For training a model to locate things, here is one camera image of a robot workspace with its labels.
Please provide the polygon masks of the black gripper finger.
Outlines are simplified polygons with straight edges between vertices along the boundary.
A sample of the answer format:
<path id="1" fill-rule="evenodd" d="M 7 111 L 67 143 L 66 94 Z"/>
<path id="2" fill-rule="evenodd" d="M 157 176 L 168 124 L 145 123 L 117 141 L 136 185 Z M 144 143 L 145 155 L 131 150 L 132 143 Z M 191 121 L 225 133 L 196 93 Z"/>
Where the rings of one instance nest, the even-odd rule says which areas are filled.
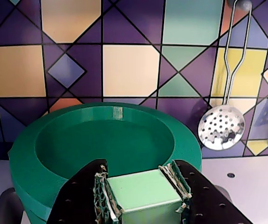
<path id="1" fill-rule="evenodd" d="M 60 189 L 48 224 L 120 224 L 123 208 L 109 185 L 108 164 L 96 159 L 81 168 Z"/>
<path id="2" fill-rule="evenodd" d="M 190 163 L 172 160 L 158 168 L 180 196 L 175 212 L 182 224 L 252 223 Z"/>

